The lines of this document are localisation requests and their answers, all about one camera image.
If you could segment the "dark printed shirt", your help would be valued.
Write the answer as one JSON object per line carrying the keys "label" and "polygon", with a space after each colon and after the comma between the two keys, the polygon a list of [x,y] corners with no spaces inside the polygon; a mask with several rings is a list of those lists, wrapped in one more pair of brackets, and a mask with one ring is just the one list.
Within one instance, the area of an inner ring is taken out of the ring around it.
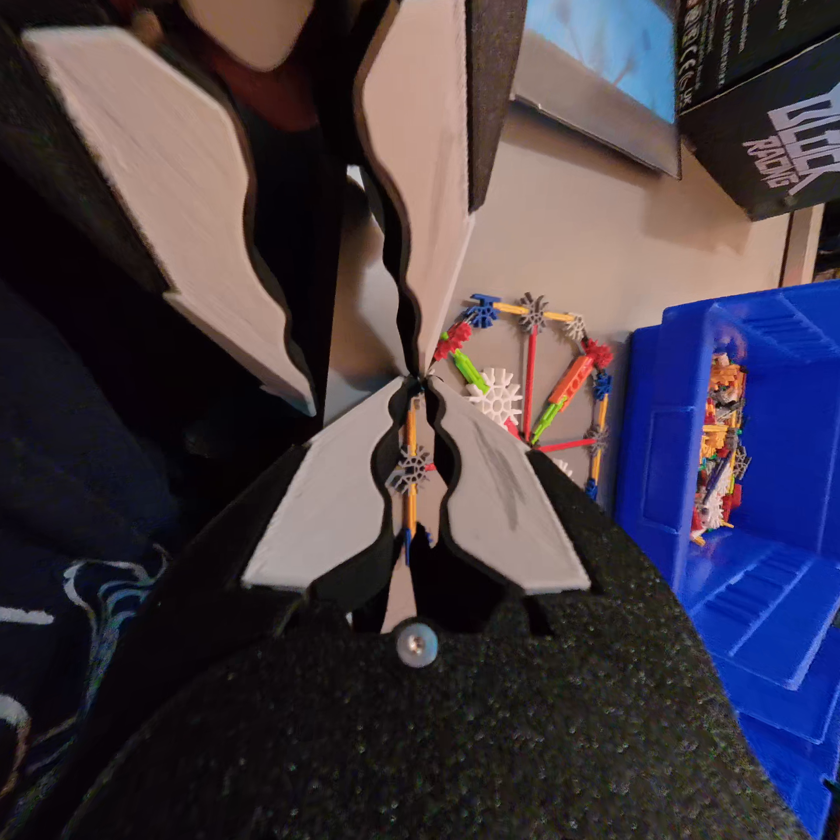
{"label": "dark printed shirt", "polygon": [[176,520],[88,369],[2,283],[2,838],[56,786]]}

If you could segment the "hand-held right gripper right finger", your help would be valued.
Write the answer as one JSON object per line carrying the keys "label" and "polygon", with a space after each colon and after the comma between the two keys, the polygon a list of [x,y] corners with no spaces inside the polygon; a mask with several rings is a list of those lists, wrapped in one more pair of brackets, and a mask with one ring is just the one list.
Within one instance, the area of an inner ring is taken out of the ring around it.
{"label": "hand-held right gripper right finger", "polygon": [[429,379],[439,536],[525,595],[586,592],[590,577],[529,460],[530,449],[440,379]]}

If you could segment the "colourful spoked wheel model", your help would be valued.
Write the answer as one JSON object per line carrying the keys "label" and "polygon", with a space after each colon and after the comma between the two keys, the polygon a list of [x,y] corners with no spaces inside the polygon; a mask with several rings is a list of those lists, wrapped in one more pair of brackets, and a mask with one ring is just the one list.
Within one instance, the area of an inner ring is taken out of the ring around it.
{"label": "colourful spoked wheel model", "polygon": [[[434,430],[427,419],[426,389],[429,379],[442,380],[482,415],[503,427],[530,449],[529,460],[551,502],[549,480],[560,479],[561,482],[565,482],[568,476],[550,457],[558,448],[541,446],[542,436],[579,392],[590,390],[597,402],[608,403],[608,393],[612,385],[608,367],[613,361],[613,352],[607,345],[588,336],[582,316],[571,312],[551,311],[548,302],[542,297],[526,293],[519,302],[507,303],[498,297],[474,294],[470,305],[444,331],[448,331],[456,322],[465,320],[471,325],[472,338],[476,331],[494,326],[502,315],[515,318],[517,329],[526,339],[524,385],[514,382],[515,374],[506,369],[476,367],[464,350],[467,341],[456,355],[434,361],[426,378],[416,387],[416,393],[411,395],[407,404],[400,433],[400,458],[388,479],[390,491],[402,496],[401,537],[407,567],[419,566],[421,550],[433,550],[436,545],[436,542],[428,541],[425,526],[418,517],[419,492],[432,473],[437,471],[434,464]],[[533,376],[537,341],[541,331],[552,326],[560,328],[562,339],[573,346],[574,353],[567,369],[546,399],[541,414],[533,420]],[[439,515],[444,495],[445,493],[439,500],[437,539],[460,562],[477,568],[493,579],[504,581],[486,568],[466,562],[464,558],[452,553],[439,536]]]}

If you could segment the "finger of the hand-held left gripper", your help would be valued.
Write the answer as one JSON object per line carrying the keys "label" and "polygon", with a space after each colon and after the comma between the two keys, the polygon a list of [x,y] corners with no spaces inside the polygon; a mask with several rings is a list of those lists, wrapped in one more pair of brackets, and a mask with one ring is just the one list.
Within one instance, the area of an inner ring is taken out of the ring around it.
{"label": "finger of the hand-held left gripper", "polygon": [[474,227],[467,117],[466,3],[385,2],[353,82],[353,118],[416,377],[434,364]]}
{"label": "finger of the hand-held left gripper", "polygon": [[163,275],[163,298],[299,412],[317,412],[253,242],[253,168],[221,95],[117,26],[28,28],[35,58]]}

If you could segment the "pile of colourful toy pieces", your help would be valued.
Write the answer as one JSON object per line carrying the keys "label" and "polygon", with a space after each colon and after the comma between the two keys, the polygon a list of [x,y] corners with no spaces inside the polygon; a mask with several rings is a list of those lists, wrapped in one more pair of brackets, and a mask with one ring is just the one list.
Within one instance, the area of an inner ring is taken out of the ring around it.
{"label": "pile of colourful toy pieces", "polygon": [[733,528],[732,513],[742,504],[743,479],[751,463],[742,441],[747,375],[727,353],[712,355],[689,528],[691,543],[700,548],[712,533]]}

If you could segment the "red clip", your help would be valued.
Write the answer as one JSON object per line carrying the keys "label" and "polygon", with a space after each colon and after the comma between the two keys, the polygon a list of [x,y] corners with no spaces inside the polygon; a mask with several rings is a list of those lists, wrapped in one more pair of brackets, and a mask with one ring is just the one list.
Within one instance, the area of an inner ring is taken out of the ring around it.
{"label": "red clip", "polygon": [[442,361],[449,356],[456,355],[469,341],[471,335],[471,325],[469,321],[465,320],[456,322],[448,331],[442,331],[434,352],[434,361]]}

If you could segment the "black box with white print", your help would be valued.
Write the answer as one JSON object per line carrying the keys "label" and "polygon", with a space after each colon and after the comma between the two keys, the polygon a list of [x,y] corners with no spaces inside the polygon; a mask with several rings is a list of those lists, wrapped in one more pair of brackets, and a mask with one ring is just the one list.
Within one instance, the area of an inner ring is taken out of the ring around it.
{"label": "black box with white print", "polygon": [[681,138],[753,221],[838,199],[839,2],[679,3]]}

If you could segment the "blue bin with toy pieces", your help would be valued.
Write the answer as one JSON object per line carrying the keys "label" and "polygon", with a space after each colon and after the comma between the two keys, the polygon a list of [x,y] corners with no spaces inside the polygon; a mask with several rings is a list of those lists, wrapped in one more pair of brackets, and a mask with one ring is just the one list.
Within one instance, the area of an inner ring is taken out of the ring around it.
{"label": "blue bin with toy pieces", "polygon": [[[731,527],[690,540],[714,353],[747,371],[751,464]],[[659,569],[741,714],[812,743],[838,701],[839,288],[685,304],[632,338],[615,516]]]}

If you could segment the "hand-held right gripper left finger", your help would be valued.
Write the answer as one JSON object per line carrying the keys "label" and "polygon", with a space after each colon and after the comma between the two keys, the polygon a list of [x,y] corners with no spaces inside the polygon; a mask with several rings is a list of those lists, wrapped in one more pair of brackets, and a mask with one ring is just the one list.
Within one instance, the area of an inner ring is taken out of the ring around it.
{"label": "hand-held right gripper left finger", "polygon": [[312,597],[384,590],[395,552],[387,480],[416,386],[413,377],[396,377],[308,442],[245,567],[244,586]]}

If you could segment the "empty blue plastic bin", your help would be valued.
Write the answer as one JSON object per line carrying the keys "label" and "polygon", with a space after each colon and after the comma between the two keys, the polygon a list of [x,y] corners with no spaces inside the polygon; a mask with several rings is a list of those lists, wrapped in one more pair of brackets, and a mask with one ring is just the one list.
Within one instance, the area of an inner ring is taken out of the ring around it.
{"label": "empty blue plastic bin", "polygon": [[738,721],[751,750],[784,802],[813,838],[822,838],[833,794],[825,781],[837,778],[839,712],[835,710],[824,739],[814,744],[747,715]]}

